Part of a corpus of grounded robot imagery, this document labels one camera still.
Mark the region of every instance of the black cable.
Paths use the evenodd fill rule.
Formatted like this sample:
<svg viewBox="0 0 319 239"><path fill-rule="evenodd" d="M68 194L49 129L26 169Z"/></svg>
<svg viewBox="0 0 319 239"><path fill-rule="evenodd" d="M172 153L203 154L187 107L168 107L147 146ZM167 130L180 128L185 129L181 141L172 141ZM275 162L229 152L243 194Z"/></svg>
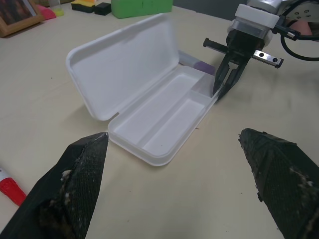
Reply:
<svg viewBox="0 0 319 239"><path fill-rule="evenodd" d="M294 24L296 21L291 21L288 23L287 27L290 27L292 24ZM319 61L319 57L306 57L306 56L302 56L302 55L299 55L295 52L293 52L286 44L286 41L285 41L285 37L284 36L281 36L280 37L280 41L281 41L281 44L284 48L284 50L291 56L297 58L297 59L300 59L300 60L304 60L304 61Z"/></svg>
<svg viewBox="0 0 319 239"><path fill-rule="evenodd" d="M292 10L294 10L296 7L298 7L300 4L307 2L309 0L298 0L296 2L294 2L293 4L291 4L291 6L282 14L283 16L287 16ZM287 27L290 27L292 24L294 24L296 21L291 21L287 24ZM304 41L309 41L309 40L319 40L319 36L306 36L306 35L300 35L297 40L304 40ZM319 61L319 57L306 57L306 56L302 56L299 55L295 52L293 52L286 44L285 41L285 37L281 36L280 37L280 41L281 44L284 48L284 50L291 56L300 59L300 60L304 60L304 61Z"/></svg>

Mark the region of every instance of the green box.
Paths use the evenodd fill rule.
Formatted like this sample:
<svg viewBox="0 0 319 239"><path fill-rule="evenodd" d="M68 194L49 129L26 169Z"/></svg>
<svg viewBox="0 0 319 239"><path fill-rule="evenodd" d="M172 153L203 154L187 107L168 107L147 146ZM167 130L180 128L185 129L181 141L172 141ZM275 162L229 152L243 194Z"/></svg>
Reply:
<svg viewBox="0 0 319 239"><path fill-rule="evenodd" d="M117 18L170 12L173 0L112 0L112 14Z"/></svg>

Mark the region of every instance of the white plastic box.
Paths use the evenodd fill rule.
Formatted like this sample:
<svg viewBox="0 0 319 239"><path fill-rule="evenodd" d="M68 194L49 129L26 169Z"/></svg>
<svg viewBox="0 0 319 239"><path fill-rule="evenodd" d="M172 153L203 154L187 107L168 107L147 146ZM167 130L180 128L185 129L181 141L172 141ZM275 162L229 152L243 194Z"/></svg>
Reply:
<svg viewBox="0 0 319 239"><path fill-rule="evenodd" d="M211 75L178 65L172 24L158 14L73 49L66 66L110 140L153 166L168 164L216 102Z"/></svg>

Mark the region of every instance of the beige table surface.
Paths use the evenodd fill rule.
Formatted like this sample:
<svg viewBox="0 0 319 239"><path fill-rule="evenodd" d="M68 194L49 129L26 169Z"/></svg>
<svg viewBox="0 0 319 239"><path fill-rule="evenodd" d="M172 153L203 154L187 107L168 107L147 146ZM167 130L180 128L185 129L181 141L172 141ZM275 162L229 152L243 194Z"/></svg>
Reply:
<svg viewBox="0 0 319 239"><path fill-rule="evenodd" d="M63 8L63 17L0 39L0 165L27 193L69 144L107 130L84 107L65 68L68 52L145 18ZM223 56L202 44L224 43L229 21L178 7L169 15L180 49L218 66ZM315 42L292 49L319 56ZM282 68L251 60L168 166L148 166L109 144L87 239L283 238L257 199L238 134L246 127L275 134L319 163L319 64L290 57L278 36L265 51L285 58ZM0 230L16 210L0 194Z"/></svg>

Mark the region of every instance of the box lid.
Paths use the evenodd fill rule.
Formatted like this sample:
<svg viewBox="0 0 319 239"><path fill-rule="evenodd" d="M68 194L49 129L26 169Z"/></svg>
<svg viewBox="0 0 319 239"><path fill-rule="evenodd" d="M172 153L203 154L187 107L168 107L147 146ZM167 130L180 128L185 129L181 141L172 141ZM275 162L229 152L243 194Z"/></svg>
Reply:
<svg viewBox="0 0 319 239"><path fill-rule="evenodd" d="M66 66L91 116L109 120L178 62L170 20L158 14L73 49Z"/></svg>

